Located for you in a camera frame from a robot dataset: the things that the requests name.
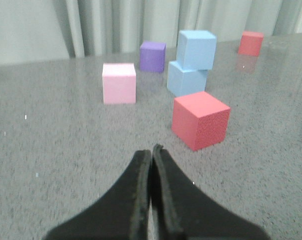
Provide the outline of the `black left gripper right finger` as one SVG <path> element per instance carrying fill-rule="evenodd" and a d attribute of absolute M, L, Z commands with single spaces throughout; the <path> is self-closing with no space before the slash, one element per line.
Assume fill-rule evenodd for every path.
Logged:
<path fill-rule="evenodd" d="M 268 240 L 258 225 L 196 187 L 162 145 L 153 148 L 152 205 L 161 240 Z"/>

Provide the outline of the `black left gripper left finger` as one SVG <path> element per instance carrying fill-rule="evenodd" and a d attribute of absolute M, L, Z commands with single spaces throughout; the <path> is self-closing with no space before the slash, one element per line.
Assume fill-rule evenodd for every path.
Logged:
<path fill-rule="evenodd" d="M 151 152 L 138 150 L 116 183 L 93 205 L 56 226 L 47 240 L 146 240 Z"/>

